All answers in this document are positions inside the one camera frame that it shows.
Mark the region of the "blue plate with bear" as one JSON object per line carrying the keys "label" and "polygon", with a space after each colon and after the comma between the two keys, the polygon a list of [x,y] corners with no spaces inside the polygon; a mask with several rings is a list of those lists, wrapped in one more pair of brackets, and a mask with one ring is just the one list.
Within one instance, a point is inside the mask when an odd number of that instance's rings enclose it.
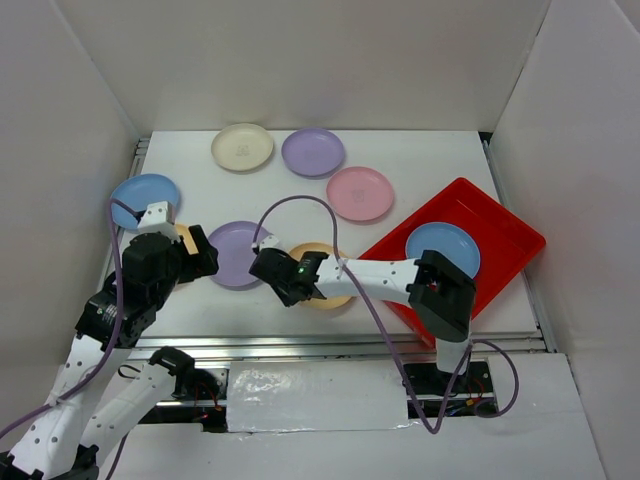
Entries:
{"label": "blue plate with bear", "polygon": [[416,228],[405,244],[407,258],[419,258],[425,250],[437,251],[467,276],[475,278],[481,266],[480,249],[460,227],[445,222],[430,222]]}

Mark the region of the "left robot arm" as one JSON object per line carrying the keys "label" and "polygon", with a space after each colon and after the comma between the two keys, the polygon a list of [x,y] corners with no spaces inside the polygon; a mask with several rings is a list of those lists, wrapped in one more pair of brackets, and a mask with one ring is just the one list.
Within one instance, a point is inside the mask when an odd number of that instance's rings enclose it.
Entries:
{"label": "left robot arm", "polygon": [[216,400],[215,377],[186,352],[156,350],[133,380],[106,405],[112,377],[173,289],[213,275],[217,251],[201,226],[189,227],[196,252],[180,237],[160,232],[136,236],[124,250],[120,272],[85,304],[76,336],[44,405],[23,417],[29,428],[1,455],[4,479],[96,479],[129,432],[167,398]]}

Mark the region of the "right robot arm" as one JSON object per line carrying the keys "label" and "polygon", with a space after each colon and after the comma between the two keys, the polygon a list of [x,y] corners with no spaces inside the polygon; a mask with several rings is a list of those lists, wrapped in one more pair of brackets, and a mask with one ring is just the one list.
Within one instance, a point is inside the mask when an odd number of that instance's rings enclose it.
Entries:
{"label": "right robot arm", "polygon": [[470,379],[476,284],[436,251],[398,261],[338,259],[311,251],[296,260],[282,250],[261,248],[249,273],[268,284],[286,307],[343,296],[404,305],[436,340],[438,385],[455,392]]}

